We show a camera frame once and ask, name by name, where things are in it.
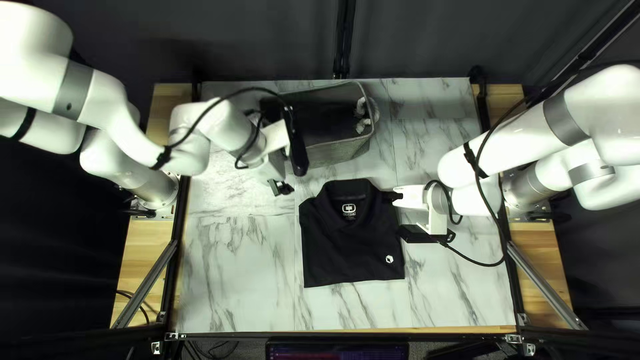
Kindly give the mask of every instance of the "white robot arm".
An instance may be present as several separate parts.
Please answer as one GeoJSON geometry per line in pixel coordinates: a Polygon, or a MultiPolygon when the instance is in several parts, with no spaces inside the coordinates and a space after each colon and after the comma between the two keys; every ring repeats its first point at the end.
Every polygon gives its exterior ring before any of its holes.
{"type": "MultiPolygon", "coordinates": [[[[285,176],[279,150],[288,154],[295,144],[298,153],[304,152],[303,145],[291,141],[291,122],[258,129],[229,101],[210,109],[217,99],[185,104],[172,113],[173,145],[160,146],[138,127],[139,113],[121,82],[68,59],[72,40],[69,27],[55,15],[0,1],[0,135],[69,154],[79,147],[86,126],[100,129],[84,139],[81,165],[132,191],[149,209],[175,198],[172,181],[155,170],[200,174],[208,166],[212,143],[246,164],[275,195],[286,193],[285,184],[277,184],[285,176]],[[192,129],[205,109],[206,116],[192,129]]],[[[301,162],[294,167],[299,176],[306,171],[301,162]]]]}
{"type": "MultiPolygon", "coordinates": [[[[468,149],[463,145],[449,151],[438,163],[439,178],[452,188],[455,213],[489,215],[468,161],[469,152],[475,156],[486,135],[469,141],[468,149]]],[[[526,209],[572,187],[586,209],[640,199],[640,69],[609,67],[505,121],[486,142],[478,166],[487,176],[481,183],[493,211],[502,196],[507,204],[526,209]],[[503,192],[495,181],[486,187],[499,172],[533,161],[526,171],[504,181],[503,192]]],[[[420,202],[446,219],[447,208],[440,205],[443,190],[429,192],[420,186],[411,188],[412,205],[407,200],[394,204],[417,208],[420,202]]],[[[433,234],[444,233],[440,229],[433,234]]]]}
{"type": "MultiPolygon", "coordinates": [[[[68,59],[72,40],[69,27],[55,15],[0,1],[0,97],[105,130],[129,157],[153,167],[164,148],[136,125],[121,82],[68,59]]],[[[208,157],[208,139],[195,132],[162,170],[199,174],[208,157]]]]}

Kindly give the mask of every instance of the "shirt collar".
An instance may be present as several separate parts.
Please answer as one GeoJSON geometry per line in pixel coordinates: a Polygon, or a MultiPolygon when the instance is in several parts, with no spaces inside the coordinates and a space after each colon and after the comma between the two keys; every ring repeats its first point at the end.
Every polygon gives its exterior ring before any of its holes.
{"type": "Polygon", "coordinates": [[[368,221],[369,212],[378,201],[378,189],[368,179],[333,180],[326,182],[318,193],[314,205],[319,216],[330,230],[360,226],[368,221]],[[365,201],[358,207],[358,218],[347,221],[335,210],[332,199],[340,196],[364,195],[365,201]]]}

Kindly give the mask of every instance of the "printed logo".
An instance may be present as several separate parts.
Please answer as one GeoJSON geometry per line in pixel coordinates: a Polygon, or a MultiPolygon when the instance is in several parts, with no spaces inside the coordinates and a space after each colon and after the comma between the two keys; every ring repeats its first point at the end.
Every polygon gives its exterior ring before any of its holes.
{"type": "Polygon", "coordinates": [[[356,204],[345,204],[342,205],[343,213],[354,213],[356,212],[356,204]]]}

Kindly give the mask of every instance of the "wooden table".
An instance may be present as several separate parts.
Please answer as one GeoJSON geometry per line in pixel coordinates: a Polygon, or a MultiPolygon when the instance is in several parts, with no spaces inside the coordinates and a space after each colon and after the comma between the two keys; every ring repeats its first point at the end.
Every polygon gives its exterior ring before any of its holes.
{"type": "MultiPolygon", "coordinates": [[[[478,88],[474,85],[474,94],[478,88]]],[[[489,85],[487,103],[490,117],[493,121],[500,117],[514,103],[523,97],[521,85],[489,85]]],[[[171,110],[178,104],[191,101],[190,84],[158,84],[154,88],[154,95],[150,109],[147,135],[155,142],[165,145],[168,138],[168,124],[171,110]]],[[[156,261],[171,238],[173,222],[145,221],[132,219],[125,244],[118,289],[135,291],[140,285],[151,266],[156,261]]],[[[562,299],[571,306],[569,291],[564,277],[564,270],[557,246],[553,223],[512,223],[510,224],[511,238],[520,250],[531,260],[536,269],[546,278],[551,286],[560,294],[562,299]]],[[[556,315],[555,311],[544,299],[540,291],[531,280],[518,269],[520,291],[525,312],[529,315],[532,325],[540,327],[567,328],[566,323],[556,315]]],[[[163,290],[163,275],[160,276],[146,302],[151,308],[158,310],[163,290]]],[[[116,295],[111,322],[120,314],[128,299],[116,295]]],[[[153,321],[155,315],[147,311],[153,321]]],[[[140,311],[136,313],[130,326],[143,325],[144,316],[140,311]]],[[[359,329],[355,332],[459,332],[459,333],[505,333],[515,331],[512,325],[473,326],[473,327],[420,327],[398,329],[359,329]]]]}

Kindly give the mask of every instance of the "gray basket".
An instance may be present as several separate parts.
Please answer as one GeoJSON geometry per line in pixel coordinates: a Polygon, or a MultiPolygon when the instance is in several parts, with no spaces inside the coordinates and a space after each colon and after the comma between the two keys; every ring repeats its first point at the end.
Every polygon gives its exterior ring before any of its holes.
{"type": "MultiPolygon", "coordinates": [[[[353,104],[355,109],[357,101],[365,97],[367,112],[373,117],[371,101],[365,93],[362,85],[357,81],[344,81],[334,85],[317,87],[309,90],[286,92],[280,94],[289,104],[295,108],[296,102],[327,102],[353,104]]],[[[309,168],[325,167],[343,161],[355,159],[369,150],[369,139],[375,131],[374,119],[371,125],[365,127],[365,131],[358,135],[345,137],[344,134],[337,135],[336,140],[317,142],[315,138],[305,136],[305,123],[296,120],[296,125],[301,129],[303,138],[307,144],[307,156],[309,157],[309,168]]]]}

